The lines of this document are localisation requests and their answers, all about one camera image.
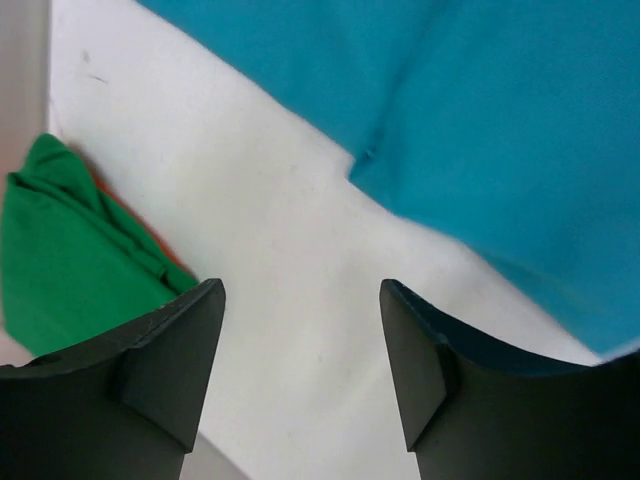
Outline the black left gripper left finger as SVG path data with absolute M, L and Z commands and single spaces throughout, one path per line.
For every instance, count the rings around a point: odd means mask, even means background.
M 209 279 L 89 340 L 3 366 L 2 477 L 178 478 L 223 316 L 223 283 Z

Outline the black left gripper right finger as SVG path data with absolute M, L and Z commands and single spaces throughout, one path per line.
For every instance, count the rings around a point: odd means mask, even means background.
M 639 356 L 595 366 L 492 337 L 387 279 L 380 308 L 424 479 L 635 479 Z

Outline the green t shirt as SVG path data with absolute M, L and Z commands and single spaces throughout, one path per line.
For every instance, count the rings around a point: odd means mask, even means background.
M 7 175 L 1 220 L 5 329 L 34 356 L 120 326 L 198 283 L 51 134 Z

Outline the orange t shirt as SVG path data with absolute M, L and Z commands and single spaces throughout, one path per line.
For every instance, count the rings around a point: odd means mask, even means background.
M 126 211 L 127 214 L 131 218 L 133 218 L 136 221 L 136 223 L 139 224 L 145 230 L 145 232 L 153 239 L 157 247 L 163 252 L 164 255 L 167 256 L 169 260 L 171 260 L 183 271 L 190 272 L 190 270 L 186 267 L 186 265 L 175 255 L 172 248 L 164 241 L 164 239 L 161 236 L 159 236 L 157 232 L 153 228 L 151 228 L 142 217 L 140 217 L 134 210 L 132 210 L 125 202 L 123 202 L 121 198 L 109 187 L 109 185 L 103 180 L 101 175 L 98 173 L 98 170 L 93 166 L 89 166 L 88 169 L 97 188 L 102 193 L 104 193 L 107 197 L 109 197 L 113 202 L 115 202 L 121 209 Z

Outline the teal t shirt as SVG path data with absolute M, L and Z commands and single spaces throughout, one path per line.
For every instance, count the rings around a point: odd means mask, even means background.
M 635 1 L 150 1 L 591 351 L 639 345 Z

